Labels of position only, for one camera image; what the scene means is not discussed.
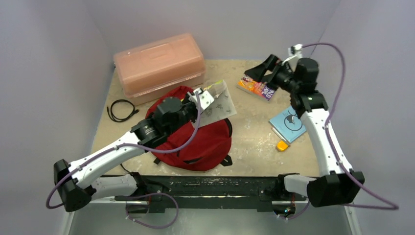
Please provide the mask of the Roald Dahl Charlie paperback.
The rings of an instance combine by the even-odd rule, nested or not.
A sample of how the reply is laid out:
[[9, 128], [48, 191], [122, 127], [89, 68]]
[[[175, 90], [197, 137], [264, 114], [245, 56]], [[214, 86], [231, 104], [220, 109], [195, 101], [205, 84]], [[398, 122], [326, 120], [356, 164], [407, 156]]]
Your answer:
[[236, 87], [266, 101], [270, 101], [276, 93], [276, 89], [269, 88], [261, 82], [256, 82], [245, 74], [237, 82]]

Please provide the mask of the red backpack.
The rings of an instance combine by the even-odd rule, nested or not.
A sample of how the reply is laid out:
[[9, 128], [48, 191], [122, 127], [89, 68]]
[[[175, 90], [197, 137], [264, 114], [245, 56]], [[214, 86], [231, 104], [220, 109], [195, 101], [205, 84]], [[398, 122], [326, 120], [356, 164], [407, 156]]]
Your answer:
[[[146, 118], [155, 111], [167, 97], [177, 97], [183, 99], [187, 92], [192, 91], [190, 87], [179, 86], [159, 98], [147, 111]], [[194, 128], [189, 122], [171, 135], [167, 142], [160, 145], [158, 150], [170, 150], [183, 145], [193, 134]], [[173, 153], [154, 153], [156, 157], [153, 163], [164, 162], [173, 167], [190, 171], [208, 171], [218, 165], [233, 165], [229, 155], [231, 149], [232, 125], [229, 119], [224, 119], [213, 124], [199, 127], [194, 139], [190, 144]]]

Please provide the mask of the green Treehouse paperback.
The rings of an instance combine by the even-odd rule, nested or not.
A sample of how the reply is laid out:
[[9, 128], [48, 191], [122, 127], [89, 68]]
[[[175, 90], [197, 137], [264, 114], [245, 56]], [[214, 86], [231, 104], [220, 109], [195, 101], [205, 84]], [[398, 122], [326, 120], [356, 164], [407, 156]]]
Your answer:
[[224, 120], [237, 114], [231, 94], [224, 80], [213, 83], [203, 88], [203, 90], [208, 91], [214, 97], [214, 102], [201, 113], [198, 118], [199, 127]]

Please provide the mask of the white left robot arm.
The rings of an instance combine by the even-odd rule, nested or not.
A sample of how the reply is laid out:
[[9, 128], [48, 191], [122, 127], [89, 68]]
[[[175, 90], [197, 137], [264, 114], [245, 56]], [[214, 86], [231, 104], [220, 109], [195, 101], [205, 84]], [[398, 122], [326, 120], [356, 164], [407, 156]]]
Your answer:
[[[136, 182], [132, 175], [105, 177], [117, 165], [147, 152], [175, 153], [187, 147], [200, 127], [203, 111], [202, 95], [187, 94], [184, 100], [168, 97], [156, 106], [155, 111], [131, 130], [98, 152], [79, 160], [58, 160], [53, 165], [54, 188], [46, 199], [48, 209], [63, 207], [66, 212], [77, 211], [91, 201], [109, 196], [130, 196], [140, 200], [146, 194], [145, 185]], [[168, 137], [184, 125], [194, 122], [195, 129], [182, 145], [160, 150]]]

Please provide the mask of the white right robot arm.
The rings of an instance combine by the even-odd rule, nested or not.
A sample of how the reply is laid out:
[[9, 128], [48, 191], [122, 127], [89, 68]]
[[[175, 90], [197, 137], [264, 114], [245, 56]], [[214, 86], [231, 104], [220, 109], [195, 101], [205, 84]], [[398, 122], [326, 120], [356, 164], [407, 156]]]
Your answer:
[[353, 202], [365, 178], [353, 170], [336, 139], [327, 102], [316, 89], [318, 74], [319, 64], [311, 58], [300, 58], [292, 69], [289, 62], [273, 54], [244, 72], [246, 78], [290, 94], [291, 107], [305, 126], [317, 157], [319, 177], [281, 174], [276, 196], [287, 199], [297, 193], [308, 198], [313, 207], [346, 205]]

